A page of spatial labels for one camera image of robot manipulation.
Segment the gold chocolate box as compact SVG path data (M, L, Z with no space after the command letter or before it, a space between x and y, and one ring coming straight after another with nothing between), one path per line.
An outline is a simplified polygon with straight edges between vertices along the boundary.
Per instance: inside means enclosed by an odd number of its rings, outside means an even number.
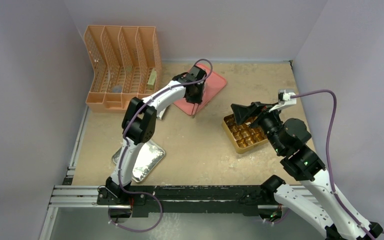
M269 142L260 127L250 128L256 119L256 117L250 117L245 123L238 125L233 114L223 118L221 125L236 153L244 154Z

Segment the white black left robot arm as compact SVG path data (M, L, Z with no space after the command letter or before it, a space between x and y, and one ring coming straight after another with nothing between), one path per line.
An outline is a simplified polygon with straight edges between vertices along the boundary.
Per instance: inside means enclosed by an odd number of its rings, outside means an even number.
M112 201L122 205L132 195L128 188L132 182L133 169L140 150L155 133L158 114L180 99L186 99L192 104L201 104L205 81L212 72L194 64L189 71L174 76L166 86L154 94L130 100L121 124L121 152L114 171L105 183Z

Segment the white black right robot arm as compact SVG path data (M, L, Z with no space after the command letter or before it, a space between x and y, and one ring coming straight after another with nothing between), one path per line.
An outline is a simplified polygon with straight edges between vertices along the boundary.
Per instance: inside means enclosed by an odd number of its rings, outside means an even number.
M295 193L290 185L272 175L262 185L260 196L268 204L275 201L311 224L327 240L372 240L379 237L383 228L370 222L350 204L337 197L342 193L330 183L330 174L319 156L307 146L311 134L306 124L297 118L280 119L281 110L296 105L296 100L278 104L252 102L245 106L231 104L234 120L242 125L253 118L250 128L260 128L280 161L283 169L300 182L317 200L313 203Z

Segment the pink tongs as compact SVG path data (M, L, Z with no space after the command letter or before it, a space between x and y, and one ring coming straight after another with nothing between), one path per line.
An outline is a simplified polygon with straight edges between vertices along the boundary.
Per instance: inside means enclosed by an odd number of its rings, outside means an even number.
M192 110L191 110L191 117L193 119L195 118L195 115L196 115L198 107L199 107L199 104L197 104L197 103L193 104L193 107L192 107Z

